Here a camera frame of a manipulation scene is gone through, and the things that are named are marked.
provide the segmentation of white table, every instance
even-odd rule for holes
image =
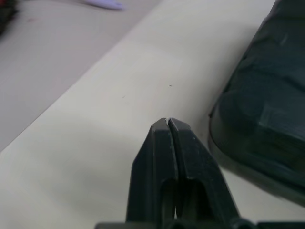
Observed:
[[[203,136],[211,104],[273,2],[163,1],[1,153],[1,228],[123,221],[131,164],[150,125],[176,117]],[[304,208],[224,175],[243,217],[305,219]]]

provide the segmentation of dark rubber object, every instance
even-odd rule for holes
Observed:
[[[280,0],[210,116],[221,164],[305,205],[305,0]]]
[[[0,0],[0,34],[2,34],[10,22],[16,10],[16,0]]]

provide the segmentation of black object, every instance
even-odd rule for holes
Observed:
[[[96,229],[161,228],[305,229],[305,223],[241,219],[216,161],[188,124],[161,119],[133,162],[126,223]]]
[[[0,0],[0,34],[3,33],[7,24],[17,12],[16,0]]]
[[[305,1],[272,8],[211,113],[218,162],[305,205]]]

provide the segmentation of purple object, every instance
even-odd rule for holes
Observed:
[[[110,10],[123,10],[123,5],[116,0],[85,0],[86,3]]]

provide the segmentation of white surface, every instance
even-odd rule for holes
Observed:
[[[159,2],[114,11],[81,1],[22,1],[0,37],[0,151]]]
[[[150,125],[171,116],[203,135],[211,103],[273,2],[162,2],[1,153],[6,228],[123,221]],[[302,207],[224,174],[242,216],[305,219]]]

